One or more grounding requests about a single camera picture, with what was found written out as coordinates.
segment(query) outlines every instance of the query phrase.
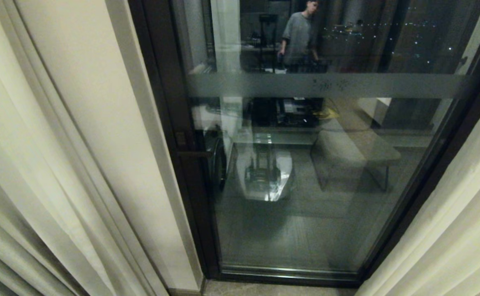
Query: floor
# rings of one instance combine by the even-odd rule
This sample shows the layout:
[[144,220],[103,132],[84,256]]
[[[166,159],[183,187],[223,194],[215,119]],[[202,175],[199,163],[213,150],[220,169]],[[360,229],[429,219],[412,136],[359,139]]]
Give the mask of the floor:
[[353,296],[356,292],[356,289],[207,281],[204,296]]

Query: curtain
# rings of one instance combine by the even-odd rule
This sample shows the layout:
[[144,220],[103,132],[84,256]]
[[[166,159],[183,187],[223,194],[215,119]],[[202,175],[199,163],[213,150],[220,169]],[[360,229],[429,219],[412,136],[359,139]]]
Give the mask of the curtain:
[[480,292],[480,120],[428,201],[357,296]]
[[167,295],[10,0],[0,1],[0,295]]

